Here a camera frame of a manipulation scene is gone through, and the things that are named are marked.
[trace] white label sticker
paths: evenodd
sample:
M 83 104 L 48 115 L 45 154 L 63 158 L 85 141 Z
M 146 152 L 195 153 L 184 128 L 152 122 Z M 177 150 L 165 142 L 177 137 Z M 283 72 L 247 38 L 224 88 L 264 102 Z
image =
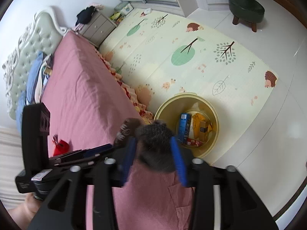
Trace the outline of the white label sticker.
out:
M 41 181 L 51 171 L 52 171 L 52 169 L 50 169 L 50 170 L 42 170 L 41 172 L 39 172 L 35 176 L 33 176 L 31 178 L 31 181 Z

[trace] pink bed sheet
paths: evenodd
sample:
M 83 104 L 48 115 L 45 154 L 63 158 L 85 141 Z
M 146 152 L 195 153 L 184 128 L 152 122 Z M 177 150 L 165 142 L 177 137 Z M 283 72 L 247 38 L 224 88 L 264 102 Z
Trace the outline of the pink bed sheet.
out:
M 122 122 L 141 118 L 109 73 L 91 44 L 68 32 L 54 54 L 53 73 L 42 102 L 50 111 L 49 156 L 52 135 L 71 150 L 112 143 Z M 175 173 L 160 174 L 135 161 L 129 181 L 113 189 L 120 230 L 187 229 L 192 190 Z M 92 230 L 93 187 L 87 193 L 87 230 Z

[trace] bucket handle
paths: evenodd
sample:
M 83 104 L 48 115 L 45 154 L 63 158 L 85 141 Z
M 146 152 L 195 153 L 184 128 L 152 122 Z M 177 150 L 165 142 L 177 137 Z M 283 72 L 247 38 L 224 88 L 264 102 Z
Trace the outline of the bucket handle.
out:
M 188 95 L 195 95 L 195 96 L 197 96 L 197 94 L 196 94 L 196 93 L 178 93 L 178 94 L 175 94 L 175 95 L 174 95 L 174 97 L 179 96 L 179 95 L 186 95 L 186 94 L 188 94 Z

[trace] blue pillow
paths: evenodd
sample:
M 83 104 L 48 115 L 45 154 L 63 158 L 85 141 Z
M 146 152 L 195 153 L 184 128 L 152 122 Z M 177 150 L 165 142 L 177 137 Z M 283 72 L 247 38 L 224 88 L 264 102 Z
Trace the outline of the blue pillow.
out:
M 16 124 L 19 133 L 21 134 L 21 126 L 22 126 L 22 113 L 23 108 L 26 106 L 26 92 L 22 91 L 18 98 L 17 109 L 16 109 Z
M 34 101 L 35 88 L 38 78 L 38 73 L 40 66 L 42 65 L 44 60 L 44 53 L 39 52 L 37 58 L 32 62 L 32 67 L 28 76 L 27 83 L 27 101 L 31 104 Z

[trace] beige curtain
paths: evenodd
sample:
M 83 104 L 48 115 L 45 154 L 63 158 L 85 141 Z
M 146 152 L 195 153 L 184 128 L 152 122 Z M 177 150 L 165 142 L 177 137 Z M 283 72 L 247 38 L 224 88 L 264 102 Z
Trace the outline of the beige curtain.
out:
M 24 201 L 15 185 L 15 176 L 24 169 L 21 137 L 17 130 L 0 127 L 0 199 L 6 209 Z

